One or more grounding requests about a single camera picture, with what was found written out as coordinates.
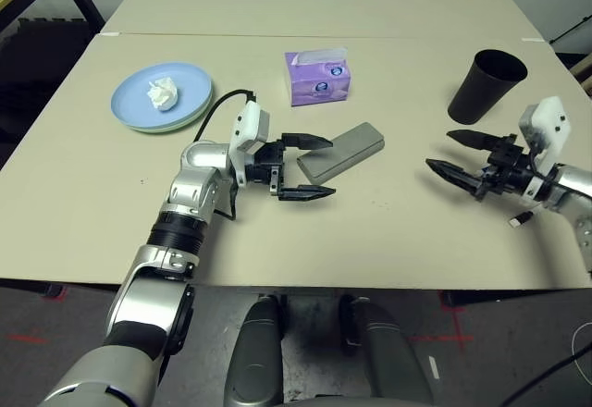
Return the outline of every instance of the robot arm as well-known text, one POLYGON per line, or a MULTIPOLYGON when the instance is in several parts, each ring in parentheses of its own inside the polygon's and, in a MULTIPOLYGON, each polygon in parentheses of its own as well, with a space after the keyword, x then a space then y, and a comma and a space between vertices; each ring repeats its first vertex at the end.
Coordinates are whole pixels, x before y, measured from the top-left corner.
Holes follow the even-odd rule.
POLYGON ((592 273, 592 172, 557 163, 571 129, 559 97, 550 97, 526 109, 520 128, 530 147, 529 154, 517 146, 516 135, 496 137, 470 129, 448 132, 456 142, 490 152, 480 176, 442 160, 426 159, 446 181, 470 192, 481 201, 488 192, 520 194, 527 203, 542 203, 563 215, 592 273))
POLYGON ((284 189, 285 147, 314 149, 331 142, 308 134, 284 134, 281 141, 266 143, 268 126, 269 115, 250 101, 237 117, 230 144, 199 141, 185 148, 180 172, 148 241, 136 253, 111 306, 103 345, 69 369, 42 407, 152 404, 169 357, 183 348, 195 295, 188 281, 199 264, 198 253, 216 204, 228 185, 231 200, 233 185, 244 188, 248 181, 269 184, 280 200, 288 196, 288 200, 306 201, 335 192, 303 185, 284 189))

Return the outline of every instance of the stacked plates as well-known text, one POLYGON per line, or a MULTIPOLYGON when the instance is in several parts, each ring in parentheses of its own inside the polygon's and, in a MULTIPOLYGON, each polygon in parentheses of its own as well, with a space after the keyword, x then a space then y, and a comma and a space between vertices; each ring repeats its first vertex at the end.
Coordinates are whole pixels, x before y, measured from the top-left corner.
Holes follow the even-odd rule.
POLYGON ((212 98, 212 80, 188 63, 163 63, 135 72, 123 80, 111 97, 111 111, 121 123, 142 132, 166 132, 198 118, 212 98), (154 109, 146 93, 150 82, 170 77, 177 85, 177 103, 168 111, 154 109))

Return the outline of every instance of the crumpled tissue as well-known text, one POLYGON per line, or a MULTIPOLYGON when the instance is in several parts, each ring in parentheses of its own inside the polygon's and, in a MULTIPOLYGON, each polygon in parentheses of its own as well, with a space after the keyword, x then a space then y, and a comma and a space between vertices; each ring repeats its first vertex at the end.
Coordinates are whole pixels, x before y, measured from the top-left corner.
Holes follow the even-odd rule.
POLYGON ((170 77, 155 80, 150 83, 150 90, 147 92, 152 106, 158 111, 168 111, 177 103, 177 86, 170 77))

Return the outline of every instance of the black plastic cup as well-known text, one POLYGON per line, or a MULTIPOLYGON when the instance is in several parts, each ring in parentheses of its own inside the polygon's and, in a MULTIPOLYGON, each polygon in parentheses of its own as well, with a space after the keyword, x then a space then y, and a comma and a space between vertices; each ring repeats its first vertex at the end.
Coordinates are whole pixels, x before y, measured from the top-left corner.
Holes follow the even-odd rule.
POLYGON ((476 123, 514 85, 526 79, 528 69, 511 54, 484 49, 448 107, 448 114, 463 125, 476 123))

